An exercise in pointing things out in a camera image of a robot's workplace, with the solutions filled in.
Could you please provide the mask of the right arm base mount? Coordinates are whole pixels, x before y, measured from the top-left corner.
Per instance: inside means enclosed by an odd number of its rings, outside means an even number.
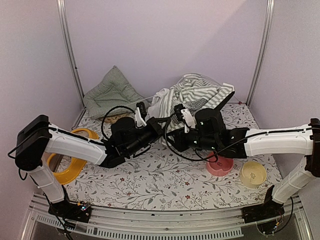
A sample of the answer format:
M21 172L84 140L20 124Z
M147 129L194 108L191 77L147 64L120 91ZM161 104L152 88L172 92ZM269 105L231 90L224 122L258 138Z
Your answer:
M272 193L274 189L272 185L266 192L264 202L252 206L243 207L241 209L242 219L245 223L257 222L277 216L281 216L285 213L284 204L277 203L273 200Z

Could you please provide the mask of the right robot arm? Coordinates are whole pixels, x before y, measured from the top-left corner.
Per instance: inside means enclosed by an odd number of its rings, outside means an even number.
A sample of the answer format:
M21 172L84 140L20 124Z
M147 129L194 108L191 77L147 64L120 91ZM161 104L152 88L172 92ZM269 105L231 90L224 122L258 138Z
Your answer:
M280 183L270 187L258 213L269 218L288 198L320 176L320 121L283 129L227 129L217 109L205 108L195 116L195 128L172 132L172 146L213 151L215 156L245 159L264 154L300 154L300 163Z

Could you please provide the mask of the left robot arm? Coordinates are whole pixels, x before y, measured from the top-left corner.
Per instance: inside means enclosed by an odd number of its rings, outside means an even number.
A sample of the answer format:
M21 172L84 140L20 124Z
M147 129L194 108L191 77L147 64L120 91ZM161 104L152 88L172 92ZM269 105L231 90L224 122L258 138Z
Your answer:
M74 205L66 200L63 185L42 161L43 154L67 156L112 169L140 155L141 149L162 137L161 124L165 121L165 118L151 117L145 125L138 126L133 118L123 117L111 125L109 139L99 140L59 128L42 114L18 133L16 146L7 155L31 176L63 217L70 217L75 211Z

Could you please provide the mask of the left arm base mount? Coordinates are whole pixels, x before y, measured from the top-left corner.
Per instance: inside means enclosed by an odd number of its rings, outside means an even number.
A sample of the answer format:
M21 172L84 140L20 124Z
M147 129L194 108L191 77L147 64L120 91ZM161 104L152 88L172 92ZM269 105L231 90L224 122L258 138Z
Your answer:
M88 223L91 217L91 203L80 201L77 203L70 202L68 193L62 185L64 199L58 203L50 203L48 213L63 220L73 220L82 223Z

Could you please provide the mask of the green striped pet tent fabric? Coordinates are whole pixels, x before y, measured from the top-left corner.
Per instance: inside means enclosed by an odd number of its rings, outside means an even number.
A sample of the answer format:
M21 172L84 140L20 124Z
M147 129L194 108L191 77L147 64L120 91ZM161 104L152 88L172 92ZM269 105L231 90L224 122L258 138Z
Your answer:
M179 83L163 88L153 96L147 114L149 117L167 118L174 113L175 106L182 104L194 116L202 109L215 109L234 92L231 84L215 84L203 75L186 73Z

